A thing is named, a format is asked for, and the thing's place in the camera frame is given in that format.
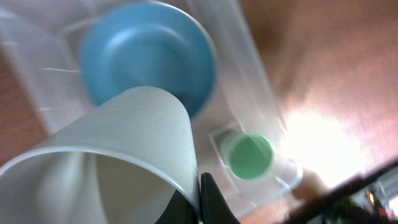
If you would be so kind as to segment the mint green cup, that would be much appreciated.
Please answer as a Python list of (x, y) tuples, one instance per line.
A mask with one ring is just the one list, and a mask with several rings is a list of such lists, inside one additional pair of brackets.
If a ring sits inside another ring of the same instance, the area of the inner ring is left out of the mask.
[(270, 142), (259, 134), (230, 134), (219, 146), (221, 158), (239, 179), (259, 179), (270, 169), (274, 151)]

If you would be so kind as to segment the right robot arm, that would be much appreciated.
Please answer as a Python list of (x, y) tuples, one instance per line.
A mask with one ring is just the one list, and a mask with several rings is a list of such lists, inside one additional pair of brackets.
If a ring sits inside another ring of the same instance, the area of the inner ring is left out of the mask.
[(397, 158), (358, 174), (288, 213), (283, 223), (397, 223)]

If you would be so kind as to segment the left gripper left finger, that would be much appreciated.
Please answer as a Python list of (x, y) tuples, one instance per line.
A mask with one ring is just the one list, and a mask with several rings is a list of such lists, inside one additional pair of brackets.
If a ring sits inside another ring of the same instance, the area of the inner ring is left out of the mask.
[(188, 200), (176, 190), (155, 224), (198, 224), (198, 217)]

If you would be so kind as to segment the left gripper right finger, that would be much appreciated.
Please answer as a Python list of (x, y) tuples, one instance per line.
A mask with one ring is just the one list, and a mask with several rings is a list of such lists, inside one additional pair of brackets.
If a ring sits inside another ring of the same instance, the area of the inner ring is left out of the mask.
[(201, 175), (200, 193), (204, 224), (240, 224), (228, 207), (213, 176), (208, 172)]

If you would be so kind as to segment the grey cup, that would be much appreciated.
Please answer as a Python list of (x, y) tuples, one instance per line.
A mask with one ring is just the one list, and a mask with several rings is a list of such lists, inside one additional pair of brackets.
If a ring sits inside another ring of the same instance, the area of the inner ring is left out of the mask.
[(175, 191), (198, 219), (189, 115), (173, 95), (121, 93), (1, 167), (2, 223), (155, 223)]

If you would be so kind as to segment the blue plate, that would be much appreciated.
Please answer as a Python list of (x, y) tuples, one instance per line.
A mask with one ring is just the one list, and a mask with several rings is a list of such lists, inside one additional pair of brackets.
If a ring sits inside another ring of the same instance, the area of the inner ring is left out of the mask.
[(185, 11), (158, 1), (114, 7), (85, 32), (78, 64), (88, 97), (99, 106), (139, 86), (175, 96), (194, 119), (216, 85), (216, 48)]

